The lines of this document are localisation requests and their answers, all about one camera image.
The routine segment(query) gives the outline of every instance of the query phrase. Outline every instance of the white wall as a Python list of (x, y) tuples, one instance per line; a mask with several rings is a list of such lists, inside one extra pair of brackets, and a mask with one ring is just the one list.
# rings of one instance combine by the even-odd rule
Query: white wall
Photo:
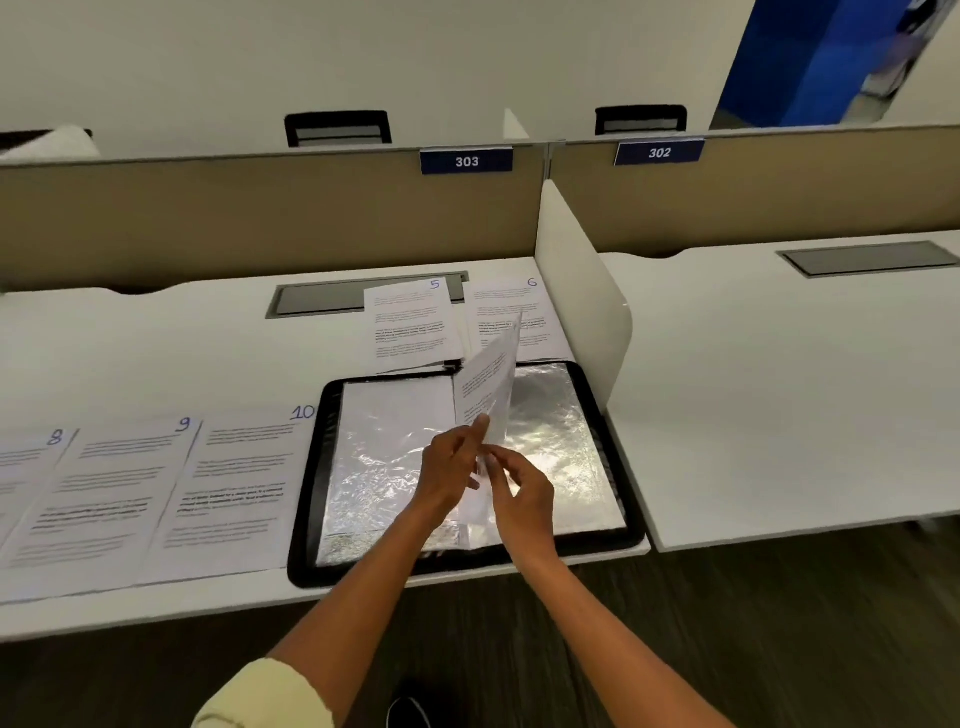
[(883, 123), (960, 124), (960, 9), (930, 41)]
[(2, 0), (0, 131), (108, 157), (286, 149), (287, 113), (385, 109), (404, 145), (592, 135), (597, 106), (716, 108), (753, 0)]

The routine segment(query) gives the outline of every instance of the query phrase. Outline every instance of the finger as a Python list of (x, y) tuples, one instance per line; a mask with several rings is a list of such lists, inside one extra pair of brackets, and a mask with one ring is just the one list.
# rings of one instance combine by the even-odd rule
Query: finger
[(433, 438), (430, 445), (440, 454), (452, 455), (464, 442), (469, 432), (470, 428), (467, 425), (460, 425), (447, 432), (441, 432)]
[(490, 488), (493, 492), (493, 503), (503, 502), (504, 498), (513, 497), (510, 492), (510, 486), (507, 485), (507, 474), (503, 472), (503, 466), (489, 452), (484, 456), (484, 462), (487, 464), (487, 475), (490, 477)]
[(516, 481), (523, 487), (524, 475), (536, 472), (537, 468), (519, 452), (502, 448), (499, 445), (487, 445), (487, 451), (499, 462)]
[(460, 463), (473, 470), (473, 463), (476, 462), (477, 455), (480, 452), (480, 445), (487, 435), (487, 429), (490, 427), (490, 418), (487, 415), (480, 415), (473, 421), (468, 429), (464, 441), (460, 444), (454, 457)]

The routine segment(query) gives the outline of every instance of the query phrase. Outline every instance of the cream sleeve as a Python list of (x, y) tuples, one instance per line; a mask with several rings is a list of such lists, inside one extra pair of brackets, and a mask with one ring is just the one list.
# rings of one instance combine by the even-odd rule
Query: cream sleeve
[(333, 728), (333, 716), (299, 672), (257, 660), (211, 697), (194, 728)]

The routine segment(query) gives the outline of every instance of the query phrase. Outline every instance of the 303 sign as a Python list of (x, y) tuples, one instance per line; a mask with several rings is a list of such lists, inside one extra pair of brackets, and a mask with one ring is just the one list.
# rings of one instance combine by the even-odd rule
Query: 303 sign
[(699, 161), (706, 141), (697, 139), (644, 139), (621, 141), (616, 147), (613, 165), (680, 164)]
[(422, 149), (420, 150), (420, 171), (424, 175), (513, 172), (514, 148)]

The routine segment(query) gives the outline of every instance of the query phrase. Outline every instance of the hand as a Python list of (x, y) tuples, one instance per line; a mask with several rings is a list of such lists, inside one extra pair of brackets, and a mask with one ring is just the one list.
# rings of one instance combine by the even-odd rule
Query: hand
[(454, 427), (437, 435), (423, 449), (420, 482), (409, 507), (427, 518), (431, 531), (444, 522), (466, 488), (480, 487), (470, 474), (476, 468), (480, 444), (489, 426), (490, 418), (480, 415), (473, 425)]
[[(487, 471), (493, 489), (493, 512), (503, 545), (516, 567), (558, 561), (553, 541), (553, 484), (519, 452), (497, 445), (484, 446)], [(520, 486), (514, 496), (507, 472)]]

